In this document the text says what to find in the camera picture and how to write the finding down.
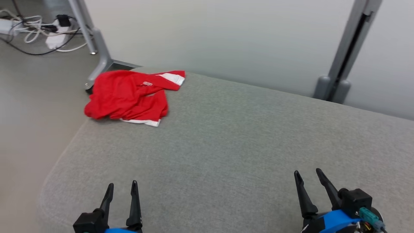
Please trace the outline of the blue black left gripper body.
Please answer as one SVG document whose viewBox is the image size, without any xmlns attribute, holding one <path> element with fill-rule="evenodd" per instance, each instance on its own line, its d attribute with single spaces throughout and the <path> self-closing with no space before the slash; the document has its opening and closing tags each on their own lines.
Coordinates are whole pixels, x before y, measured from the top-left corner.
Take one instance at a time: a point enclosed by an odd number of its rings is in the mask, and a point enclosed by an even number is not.
<svg viewBox="0 0 414 233">
<path fill-rule="evenodd" d="M 124 228 L 108 228 L 105 230 L 104 233 L 143 233 L 143 231 L 141 228 L 124 227 Z"/>
</svg>

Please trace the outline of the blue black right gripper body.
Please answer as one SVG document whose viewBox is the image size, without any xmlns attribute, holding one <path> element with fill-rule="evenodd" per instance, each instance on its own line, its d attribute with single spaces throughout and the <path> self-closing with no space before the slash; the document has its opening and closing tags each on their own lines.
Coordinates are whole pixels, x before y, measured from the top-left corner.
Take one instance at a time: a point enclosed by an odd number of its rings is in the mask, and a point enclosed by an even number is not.
<svg viewBox="0 0 414 233">
<path fill-rule="evenodd" d="M 306 220 L 301 233 L 336 233 L 357 222 L 359 218 L 351 218 L 342 210 L 335 210 L 315 219 Z"/>
</svg>

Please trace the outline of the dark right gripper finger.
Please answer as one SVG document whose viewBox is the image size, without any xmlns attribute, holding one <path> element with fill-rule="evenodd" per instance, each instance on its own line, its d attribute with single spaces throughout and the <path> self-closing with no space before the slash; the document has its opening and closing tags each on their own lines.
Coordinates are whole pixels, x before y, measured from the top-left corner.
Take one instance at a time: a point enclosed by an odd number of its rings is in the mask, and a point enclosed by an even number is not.
<svg viewBox="0 0 414 233">
<path fill-rule="evenodd" d="M 304 181 L 299 171 L 294 171 L 294 178 L 298 194 L 301 216 L 303 218 L 313 218 L 314 216 L 317 216 L 318 208 L 310 200 L 310 197 L 304 187 Z"/>
<path fill-rule="evenodd" d="M 338 190 L 334 187 L 334 185 L 330 182 L 324 172 L 320 169 L 316 169 L 316 174 L 319 178 L 320 183 L 324 186 L 328 198 L 331 202 L 332 209 L 340 209 L 341 207 L 341 200 L 338 197 Z"/>
</svg>

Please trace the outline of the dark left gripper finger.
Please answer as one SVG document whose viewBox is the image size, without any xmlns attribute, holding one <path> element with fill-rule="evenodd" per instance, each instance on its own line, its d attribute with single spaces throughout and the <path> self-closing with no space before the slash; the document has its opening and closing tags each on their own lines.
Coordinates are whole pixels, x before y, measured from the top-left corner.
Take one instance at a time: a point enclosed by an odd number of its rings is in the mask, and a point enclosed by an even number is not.
<svg viewBox="0 0 414 233">
<path fill-rule="evenodd" d="M 131 205 L 129 218 L 126 220 L 126 226 L 127 228 L 143 227 L 138 183 L 136 180 L 133 180 L 131 187 Z"/>
<path fill-rule="evenodd" d="M 110 183 L 107 187 L 102 203 L 99 207 L 99 211 L 102 214 L 102 217 L 108 217 L 110 203 L 113 200 L 113 194 L 114 194 L 114 183 Z"/>
</svg>

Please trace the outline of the red shirt with white trim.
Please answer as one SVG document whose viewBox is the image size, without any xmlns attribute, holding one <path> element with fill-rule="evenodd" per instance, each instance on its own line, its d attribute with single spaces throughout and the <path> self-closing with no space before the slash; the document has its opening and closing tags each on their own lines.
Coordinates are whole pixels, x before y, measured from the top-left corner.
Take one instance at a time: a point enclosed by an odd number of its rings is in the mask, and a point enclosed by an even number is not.
<svg viewBox="0 0 414 233">
<path fill-rule="evenodd" d="M 110 118 L 158 127 L 169 111 L 166 91 L 178 91 L 185 77 L 182 70 L 104 72 L 95 80 L 84 114 L 95 120 Z"/>
</svg>

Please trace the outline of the grey metal table leg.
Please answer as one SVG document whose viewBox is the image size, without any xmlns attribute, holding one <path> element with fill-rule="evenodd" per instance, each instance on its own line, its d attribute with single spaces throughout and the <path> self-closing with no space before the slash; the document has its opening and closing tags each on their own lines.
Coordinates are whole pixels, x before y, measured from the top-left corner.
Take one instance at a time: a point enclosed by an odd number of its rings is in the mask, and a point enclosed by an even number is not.
<svg viewBox="0 0 414 233">
<path fill-rule="evenodd" d="M 92 22 L 85 0 L 68 0 L 68 2 L 82 30 L 82 35 L 86 40 L 89 53 L 99 56 L 99 62 L 87 78 L 87 84 L 94 85 L 98 75 L 111 69 L 132 70 L 139 67 L 139 65 L 112 59 L 101 31 Z"/>
</svg>

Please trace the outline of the grey partition post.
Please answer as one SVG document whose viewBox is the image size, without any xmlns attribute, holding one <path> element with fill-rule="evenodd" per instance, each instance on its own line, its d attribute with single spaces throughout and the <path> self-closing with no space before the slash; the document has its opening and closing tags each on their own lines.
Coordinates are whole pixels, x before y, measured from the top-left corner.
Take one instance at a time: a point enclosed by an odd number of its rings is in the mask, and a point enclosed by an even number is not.
<svg viewBox="0 0 414 233">
<path fill-rule="evenodd" d="M 326 76 L 318 78 L 313 98 L 343 104 L 351 82 L 348 75 L 383 0 L 354 0 L 340 44 Z"/>
</svg>

